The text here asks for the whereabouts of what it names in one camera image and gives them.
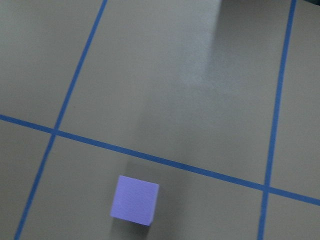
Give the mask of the purple foam block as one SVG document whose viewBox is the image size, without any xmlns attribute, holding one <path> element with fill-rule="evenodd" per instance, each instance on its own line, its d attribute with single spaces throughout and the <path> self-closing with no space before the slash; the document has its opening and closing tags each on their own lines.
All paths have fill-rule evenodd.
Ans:
<svg viewBox="0 0 320 240">
<path fill-rule="evenodd" d="M 120 175 L 110 216 L 150 226 L 154 220 L 159 189 L 159 184 Z"/>
</svg>

